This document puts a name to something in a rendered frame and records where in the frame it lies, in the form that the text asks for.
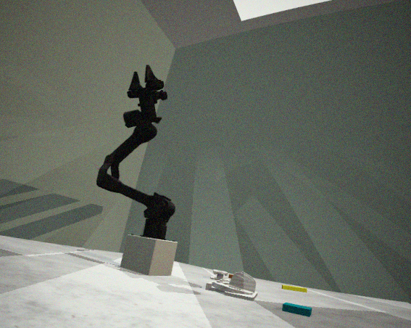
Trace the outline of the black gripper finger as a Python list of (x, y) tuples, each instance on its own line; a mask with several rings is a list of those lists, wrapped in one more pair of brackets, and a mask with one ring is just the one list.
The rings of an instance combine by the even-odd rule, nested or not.
[(132, 77), (132, 81), (129, 87), (129, 91), (133, 90), (133, 89), (143, 89), (143, 87), (140, 85), (140, 80), (138, 78), (138, 73), (137, 71), (134, 72), (133, 77)]
[(144, 78), (144, 83), (147, 83), (149, 81), (161, 81), (158, 78), (156, 78), (156, 76), (153, 74), (153, 72), (151, 71), (151, 68), (149, 65), (146, 66), (146, 75)]

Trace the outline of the yellow flat bar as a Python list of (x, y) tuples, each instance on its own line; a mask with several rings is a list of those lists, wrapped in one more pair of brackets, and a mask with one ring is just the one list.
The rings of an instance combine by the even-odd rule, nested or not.
[(284, 289), (284, 290), (300, 291), (300, 292), (307, 292), (307, 288), (292, 287), (292, 286), (288, 286), (288, 285), (282, 285), (282, 289)]

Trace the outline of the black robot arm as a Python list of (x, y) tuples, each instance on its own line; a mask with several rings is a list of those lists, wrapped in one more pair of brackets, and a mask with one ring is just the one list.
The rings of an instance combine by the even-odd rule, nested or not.
[[(140, 237), (157, 238), (166, 240), (167, 222), (175, 212), (175, 206), (165, 196), (154, 193), (154, 196), (144, 194), (131, 186), (128, 186), (119, 179), (119, 163), (124, 160), (137, 146), (148, 142), (157, 135), (157, 128), (152, 124), (159, 124), (162, 118), (157, 118), (155, 106), (142, 107), (140, 110), (125, 112), (124, 122), (127, 128), (135, 127), (131, 137), (123, 142), (115, 151), (107, 155), (104, 164), (99, 169), (96, 180), (97, 186), (110, 192), (125, 195), (137, 202), (144, 204), (147, 209), (144, 211), (146, 224), (144, 234)], [(111, 176), (107, 174), (111, 166)]]

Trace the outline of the teal rectangular block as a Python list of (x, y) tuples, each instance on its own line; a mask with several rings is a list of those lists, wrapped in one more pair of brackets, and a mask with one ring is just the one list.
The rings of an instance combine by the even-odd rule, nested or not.
[(295, 313), (298, 315), (308, 316), (310, 317), (312, 314), (312, 308), (306, 306), (295, 305), (292, 303), (284, 303), (282, 307), (282, 311)]

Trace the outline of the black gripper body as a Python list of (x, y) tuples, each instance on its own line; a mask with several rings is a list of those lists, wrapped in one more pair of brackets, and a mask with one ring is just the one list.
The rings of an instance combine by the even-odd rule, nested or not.
[(146, 83), (145, 88), (133, 89), (131, 91), (127, 91), (127, 94), (130, 98), (139, 98), (140, 104), (138, 104), (138, 107), (151, 107), (156, 104), (153, 99), (154, 91), (163, 89), (163, 87), (163, 81), (149, 81)]

